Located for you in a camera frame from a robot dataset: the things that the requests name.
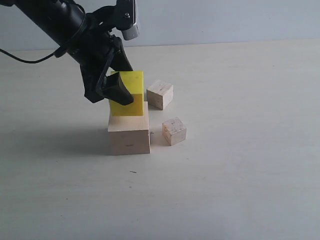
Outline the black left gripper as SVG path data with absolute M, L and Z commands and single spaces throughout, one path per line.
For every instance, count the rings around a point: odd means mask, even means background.
M 76 32 L 58 48 L 58 56 L 69 54 L 80 65 L 84 97 L 96 103 L 112 100 L 122 106 L 134 102 L 119 72 L 106 76 L 109 68 L 114 71 L 133 71 L 122 40 L 108 31 L 98 29 L 93 14 L 86 14 Z

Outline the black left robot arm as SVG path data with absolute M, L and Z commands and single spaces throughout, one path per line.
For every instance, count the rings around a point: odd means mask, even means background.
M 69 54 L 80 66 L 84 96 L 96 103 L 109 99 L 123 106 L 134 98 L 125 87 L 120 71 L 133 68 L 125 54 L 122 39 L 112 34 L 116 28 L 124 40 L 139 36 L 137 3 L 118 0 L 86 13 L 73 0 L 2 0 L 3 6 L 16 6 L 58 45 L 56 58 Z

